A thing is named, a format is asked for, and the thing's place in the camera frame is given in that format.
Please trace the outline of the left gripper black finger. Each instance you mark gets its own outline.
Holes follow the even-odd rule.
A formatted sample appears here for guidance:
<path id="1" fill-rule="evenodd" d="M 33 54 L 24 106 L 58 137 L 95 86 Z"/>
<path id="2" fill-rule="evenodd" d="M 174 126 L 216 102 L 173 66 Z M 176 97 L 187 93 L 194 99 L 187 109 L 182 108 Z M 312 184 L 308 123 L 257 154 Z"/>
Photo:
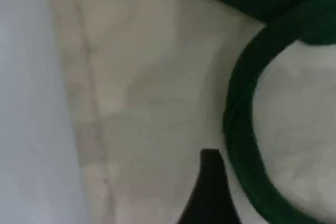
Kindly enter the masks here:
<path id="1" fill-rule="evenodd" d="M 196 184 L 178 223 L 239 223 L 219 150 L 201 150 Z"/>

